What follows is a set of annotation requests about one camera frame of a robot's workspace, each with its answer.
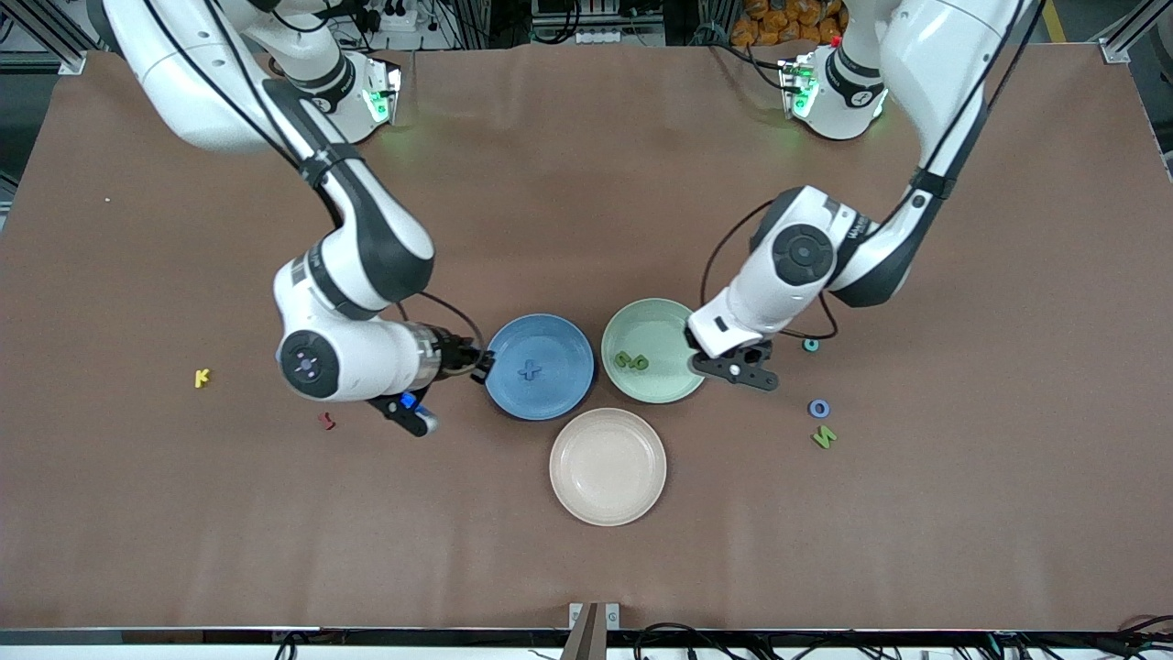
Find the brown table surface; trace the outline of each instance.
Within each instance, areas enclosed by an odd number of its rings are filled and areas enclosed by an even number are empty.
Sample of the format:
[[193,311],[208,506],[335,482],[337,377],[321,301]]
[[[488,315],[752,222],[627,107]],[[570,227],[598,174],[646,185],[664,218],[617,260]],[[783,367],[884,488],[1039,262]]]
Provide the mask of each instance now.
[[[405,125],[362,149],[435,239],[430,290],[486,333],[544,311],[597,346],[628,301],[694,305],[708,250],[759,202],[811,183],[882,217],[917,152],[895,108],[816,138],[700,48],[428,53],[408,84]],[[1030,48],[908,285],[835,301],[816,355],[780,341],[777,393],[711,382],[653,407],[601,377],[582,410],[644,416],[670,467],[647,516],[598,529],[550,490],[565,420],[443,383],[442,429],[414,440],[292,395],[270,285],[326,212],[271,152],[181,142],[95,55],[57,84],[0,239],[0,625],[536,627],[596,599],[629,626],[1167,612],[1171,207],[1127,68]]]

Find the black cable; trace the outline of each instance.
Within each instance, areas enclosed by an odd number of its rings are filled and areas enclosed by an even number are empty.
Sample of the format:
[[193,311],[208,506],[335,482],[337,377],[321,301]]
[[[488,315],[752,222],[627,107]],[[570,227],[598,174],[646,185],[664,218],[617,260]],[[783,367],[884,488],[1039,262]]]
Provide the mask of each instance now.
[[[1153,12],[1152,14],[1150,14],[1148,20],[1145,21],[1145,25],[1140,26],[1140,29],[1137,30],[1137,34],[1144,34],[1145,30],[1148,29],[1148,26],[1153,25],[1153,21],[1155,21],[1157,19],[1159,19],[1160,15],[1165,13],[1165,9],[1168,9],[1171,5],[1173,5],[1173,0],[1169,0],[1169,1],[1165,2],[1165,5],[1160,9],[1157,9],[1155,12]],[[1133,21],[1135,21],[1137,19],[1140,18],[1141,13],[1143,12],[1137,12],[1135,14],[1133,14],[1132,18],[1128,19],[1128,22],[1126,22],[1126,23],[1121,25],[1120,27],[1118,27],[1116,29],[1116,32],[1112,33],[1112,36],[1107,38],[1107,40],[1108,41],[1116,41],[1121,34],[1124,34],[1124,30],[1127,29],[1128,26],[1132,25]]]
[[737,653],[733,653],[732,651],[730,651],[730,648],[727,646],[725,646],[724,644],[714,640],[713,638],[706,635],[705,633],[698,631],[697,628],[693,628],[692,626],[686,626],[684,624],[674,624],[672,621],[663,621],[663,622],[659,622],[659,624],[652,624],[652,625],[647,626],[646,628],[639,631],[639,634],[636,635],[635,644],[631,645],[631,654],[635,656],[635,660],[644,660],[643,655],[639,653],[640,645],[644,641],[644,635],[646,635],[647,633],[650,633],[652,631],[657,631],[657,630],[662,630],[662,628],[674,628],[674,630],[680,630],[680,631],[687,631],[687,632],[697,635],[701,640],[704,640],[705,644],[707,644],[708,646],[712,646],[713,648],[716,648],[716,649],[720,651],[721,653],[724,653],[726,656],[728,656],[730,660],[746,660],[745,658],[741,658]]
[[801,91],[801,89],[799,89],[798,87],[795,87],[793,84],[782,84],[780,82],[774,82],[773,80],[771,80],[769,76],[766,75],[766,72],[761,70],[762,67],[761,67],[760,60],[758,60],[758,57],[753,56],[753,50],[750,49],[750,46],[745,47],[745,52],[750,56],[748,56],[748,59],[746,59],[744,61],[746,61],[746,62],[748,62],[748,63],[751,63],[753,66],[753,70],[758,72],[758,75],[761,76],[761,80],[766,81],[766,84],[773,87],[774,89],[781,89],[782,91],[791,91],[793,94],[798,94],[799,91]]
[[318,23],[318,25],[316,25],[316,26],[313,26],[313,27],[298,27],[298,26],[296,26],[296,25],[286,21],[285,19],[283,19],[282,15],[278,14],[276,9],[272,11],[272,12],[269,12],[269,14],[272,15],[274,19],[277,19],[277,22],[279,22],[283,26],[292,29],[293,32],[298,32],[298,33],[301,33],[301,34],[310,34],[311,32],[318,32],[319,29],[326,27],[326,23],[330,22],[330,19],[321,19],[321,22]]
[[[571,0],[571,1],[574,2],[574,5],[567,8],[567,21],[565,23],[563,23],[562,28],[557,33],[555,33],[554,39],[543,39],[535,34],[533,36],[534,41],[537,41],[538,43],[545,43],[549,46],[557,46],[558,43],[562,43],[568,39],[570,39],[571,36],[574,36],[575,33],[578,32],[578,23],[582,20],[583,8],[582,5],[579,4],[579,0]],[[574,25],[570,25],[571,12],[574,12],[574,21],[575,21]]]
[[[760,205],[758,205],[758,207],[753,209],[752,211],[748,212],[748,215],[739,219],[737,224],[734,224],[732,229],[726,231],[725,236],[723,236],[721,239],[717,241],[717,246],[713,247],[713,251],[708,254],[708,260],[705,261],[705,270],[700,275],[700,306],[705,306],[705,302],[708,301],[708,274],[710,271],[712,271],[713,268],[713,263],[717,260],[717,254],[721,252],[721,247],[725,246],[725,243],[728,243],[730,238],[732,238],[733,234],[737,233],[739,229],[745,226],[745,223],[750,222],[753,218],[753,216],[761,212],[762,209],[765,209],[772,203],[774,203],[773,199],[762,202]],[[794,338],[798,340],[830,340],[832,338],[839,335],[839,321],[835,320],[835,314],[830,312],[830,306],[827,304],[827,297],[822,293],[822,291],[819,292],[819,302],[822,305],[823,313],[827,314],[827,320],[830,321],[830,333],[827,333],[825,335],[807,335],[806,333],[794,332],[794,329],[782,328],[779,329],[778,334],[786,335],[787,338]]]
[[297,645],[293,644],[294,637],[301,638],[301,644],[310,644],[310,635],[303,633],[301,631],[290,631],[285,633],[282,645],[277,647],[277,655],[273,655],[273,660],[282,660],[282,655],[285,653],[286,648],[290,649],[290,653],[284,660],[294,660],[297,658]]
[[1055,651],[1051,651],[1051,647],[1050,647],[1050,646],[1047,646],[1047,645],[1043,644],[1042,641],[1039,641],[1039,640],[1037,640],[1037,639],[1036,639],[1036,640],[1033,640],[1033,641],[1035,641],[1035,646],[1037,646],[1037,647],[1042,648],[1042,649],[1043,649],[1043,653],[1046,653],[1046,654],[1047,654],[1047,656],[1050,656],[1050,658],[1051,658],[1051,660],[1065,660],[1065,659],[1064,659],[1064,658],[1063,658],[1062,655],[1059,655],[1059,654],[1058,654],[1058,653],[1056,653]]
[[366,30],[362,29],[362,26],[359,25],[359,22],[362,20],[361,19],[362,11],[364,11],[362,7],[355,5],[354,11],[351,12],[351,22],[354,23],[354,29],[358,30],[359,39],[361,39],[362,43],[366,46],[367,53],[372,53],[374,52],[374,48],[371,47],[371,40],[367,39]]
[[285,150],[282,149],[282,147],[276,141],[273,141],[273,138],[270,137],[267,132],[262,130],[262,128],[257,124],[257,122],[255,122],[252,117],[249,116],[249,114],[245,113],[243,108],[240,108],[240,106],[238,106],[231,97],[229,97],[229,95],[224,93],[221,86],[216,84],[216,82],[212,81],[211,76],[209,76],[208,73],[204,72],[204,69],[199,68],[199,66],[196,64],[195,60],[191,59],[191,55],[183,47],[179,46],[179,42],[171,33],[171,29],[167,27],[167,23],[163,21],[162,16],[158,15],[158,11],[155,9],[154,0],[145,0],[143,5],[147,7],[147,11],[150,13],[151,18],[155,20],[155,25],[157,25],[158,28],[163,32],[163,35],[167,36],[167,40],[171,43],[171,47],[179,53],[179,55],[183,57],[183,61],[187,62],[189,67],[191,67],[191,70],[196,72],[196,75],[198,75],[201,80],[204,81],[204,83],[211,87],[212,90],[216,91],[217,95],[219,95],[221,100],[223,100],[230,108],[232,108],[232,110],[235,110],[236,114],[239,115],[245,123],[248,123],[253,130],[257,131],[257,135],[260,135],[260,137],[264,138],[264,141],[267,142],[270,147],[272,147],[283,158],[285,158],[285,162],[287,162],[291,166],[297,168],[298,163],[297,161],[293,159],[293,156],[285,152]]
[[[432,6],[432,11],[433,12],[436,11],[435,5]],[[445,25],[448,26],[448,32],[452,33],[453,41],[456,42],[456,46],[461,50],[468,50],[468,47],[465,45],[465,39],[460,35],[460,32],[456,29],[456,27],[452,25],[452,18],[448,16],[448,12],[446,12],[445,9],[439,9],[439,11],[443,14],[443,22]]]
[[4,36],[0,36],[0,43],[4,43],[5,41],[8,40],[8,35],[12,34],[12,27],[16,25],[16,19],[11,19],[8,16],[0,16],[0,18],[5,19],[2,22],[8,23],[8,29],[5,30]]
[[[974,96],[982,89],[982,86],[985,83],[985,79],[990,76],[990,72],[994,70],[994,63],[998,60],[998,54],[1002,53],[1002,49],[1005,47],[1006,42],[1010,41],[1010,30],[1015,27],[1015,23],[1018,22],[1018,14],[1019,12],[1022,12],[1023,6],[1024,6],[1024,0],[1018,0],[1018,4],[1015,6],[1013,18],[1011,18],[1010,23],[1006,26],[1005,33],[1003,33],[1002,39],[998,41],[998,47],[995,48],[994,54],[990,55],[990,61],[985,63],[985,68],[982,70],[982,75],[978,76],[977,82],[974,83],[972,89],[970,89],[969,94],[965,95],[965,100],[957,108],[957,114],[954,115],[952,121],[949,122],[949,125],[941,134],[941,138],[937,140],[936,147],[933,148],[933,152],[929,154],[929,157],[924,161],[924,169],[928,169],[933,164],[933,161],[937,158],[937,155],[941,154],[941,149],[944,148],[945,145],[945,138],[948,138],[949,134],[951,134],[954,128],[957,127],[957,122],[960,122],[961,117],[965,114],[965,108],[969,107],[970,101],[972,101]],[[1026,48],[1026,42],[1029,40],[1030,40],[1030,33],[1026,33],[1022,42],[1018,45],[1019,52]],[[884,224],[890,222],[893,217],[896,216],[896,212],[899,212],[900,209],[904,206],[904,203],[908,202],[909,197],[913,196],[914,191],[915,189],[910,185],[908,190],[904,191],[904,195],[900,198],[900,202],[897,202],[896,205],[888,213],[888,216],[884,217],[884,220],[876,226],[876,231],[873,231],[872,233],[867,234],[862,240],[860,240],[859,244],[863,245],[865,243],[874,238],[876,234],[879,234],[880,233],[879,227],[883,226]]]
[[457,308],[456,305],[454,305],[454,304],[445,300],[440,295],[435,295],[435,294],[429,293],[427,291],[420,291],[420,294],[423,295],[425,298],[427,298],[427,299],[436,302],[438,305],[447,308],[448,311],[455,313],[456,315],[460,317],[461,320],[463,320],[466,324],[468,324],[469,328],[473,329],[473,336],[476,338],[476,352],[477,353],[476,353],[476,362],[473,363],[473,367],[476,368],[477,366],[480,366],[481,361],[484,360],[484,352],[487,351],[487,347],[484,346],[484,335],[481,334],[481,327],[479,325],[476,325],[476,321],[474,321],[472,318],[469,318],[469,315],[467,313],[460,311],[460,308]]
[[269,125],[273,127],[273,131],[277,132],[277,136],[282,138],[282,143],[285,144],[287,155],[290,156],[290,164],[297,168],[298,165],[293,159],[294,156],[293,145],[290,143],[285,134],[282,132],[282,129],[277,125],[277,120],[273,118],[273,113],[269,110],[269,104],[265,103],[265,101],[260,97],[260,93],[257,91],[257,86],[253,84],[252,80],[249,79],[249,69],[245,68],[244,59],[240,57],[240,53],[232,45],[231,35],[229,34],[228,28],[224,27],[224,21],[221,20],[218,8],[215,5],[212,5],[212,0],[204,0],[204,7],[206,7],[208,13],[212,15],[212,20],[216,22],[216,28],[219,29],[221,34],[224,35],[224,41],[228,42],[228,49],[232,52],[232,59],[236,60],[236,66],[239,67],[240,75],[244,76],[245,87],[249,88],[249,91],[252,93],[252,98],[257,102],[258,106],[260,106],[260,111],[263,111],[265,114],[265,118],[269,120]]
[[[1030,35],[1035,33],[1035,26],[1038,25],[1038,20],[1043,18],[1043,7],[1046,6],[1046,0],[1038,0],[1038,7],[1035,8],[1035,15],[1030,20],[1030,25],[1026,26],[1026,34],[1023,35],[1023,41],[1029,42]],[[1006,88],[1006,82],[1010,81],[1010,74],[1015,73],[1015,68],[1018,67],[1018,60],[1022,59],[1025,48],[1018,48],[1015,50],[1015,56],[1010,59],[1010,66],[1006,67],[1006,73],[1002,75],[1002,80],[998,81],[998,87],[995,88],[994,95],[990,96],[990,102],[985,106],[986,110],[992,110],[995,103],[998,102],[998,96],[1002,96],[1002,90]]]
[[741,60],[743,62],[747,64],[755,64],[764,69],[784,70],[788,68],[787,64],[778,64],[774,62],[759,60],[757,57],[751,57],[750,55],[746,55],[745,53],[738,50],[737,48],[733,48],[732,46],[728,46],[727,43],[721,43],[719,41],[707,41],[705,43],[701,43],[701,46],[707,46],[710,48],[721,48],[723,50],[730,52],[734,57]]
[[766,199],[765,202],[762,202],[761,204],[759,204],[758,207],[755,207],[752,211],[750,211],[748,213],[746,213],[745,217],[743,217],[741,219],[739,219],[737,222],[737,224],[734,224],[732,229],[730,229],[728,231],[726,231],[725,236],[723,236],[721,239],[717,241],[717,246],[713,247],[712,253],[708,254],[708,260],[705,261],[705,271],[700,275],[700,306],[705,306],[705,302],[708,301],[708,294],[707,294],[707,290],[708,290],[708,271],[713,268],[713,261],[717,260],[717,254],[720,253],[721,247],[725,246],[725,243],[728,243],[730,238],[732,238],[733,234],[737,233],[739,229],[741,229],[743,226],[745,226],[745,223],[750,222],[750,219],[752,219],[753,216],[755,216],[759,212],[761,212],[762,210],[765,210],[766,206],[768,206],[772,203],[774,203],[773,199]]
[[1151,628],[1157,624],[1164,624],[1165,621],[1173,621],[1173,614],[1164,614],[1161,617],[1153,617],[1151,619],[1145,619],[1144,621],[1134,626],[1128,626],[1127,628],[1120,628],[1119,631],[1116,632],[1116,634],[1139,633],[1145,628]]

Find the plate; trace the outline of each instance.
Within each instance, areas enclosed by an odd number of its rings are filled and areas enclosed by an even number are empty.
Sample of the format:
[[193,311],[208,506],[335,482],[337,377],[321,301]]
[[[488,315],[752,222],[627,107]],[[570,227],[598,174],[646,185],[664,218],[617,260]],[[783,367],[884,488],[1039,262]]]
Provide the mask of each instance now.
[[647,513],[666,477],[667,457],[656,430],[617,408],[575,417],[550,451],[554,495],[591,525],[626,525]]
[[[644,298],[621,308],[603,332],[599,358],[615,387],[644,403],[672,403],[691,395],[704,381],[689,369],[694,352],[684,339],[692,311],[676,300]],[[636,369],[618,356],[646,361]]]
[[595,382],[595,354],[582,329],[561,315],[531,313],[500,329],[486,389],[509,415],[554,420],[574,410]]

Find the beige plate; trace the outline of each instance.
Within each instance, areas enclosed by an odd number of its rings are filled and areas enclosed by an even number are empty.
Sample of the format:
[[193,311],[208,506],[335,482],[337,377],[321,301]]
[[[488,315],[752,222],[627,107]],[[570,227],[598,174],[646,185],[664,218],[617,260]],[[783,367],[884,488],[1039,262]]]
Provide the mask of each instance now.
[[554,495],[591,525],[626,525],[647,513],[666,477],[667,457],[656,430],[617,408],[575,417],[550,451]]

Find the blue cross on plate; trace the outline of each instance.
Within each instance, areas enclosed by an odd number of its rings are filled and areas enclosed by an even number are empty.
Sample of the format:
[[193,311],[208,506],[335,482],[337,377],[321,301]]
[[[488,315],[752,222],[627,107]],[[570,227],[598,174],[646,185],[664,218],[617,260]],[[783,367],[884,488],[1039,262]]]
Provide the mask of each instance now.
[[526,367],[518,372],[517,375],[527,381],[533,381],[534,379],[537,379],[537,373],[541,370],[542,368],[534,365],[533,360],[527,360]]

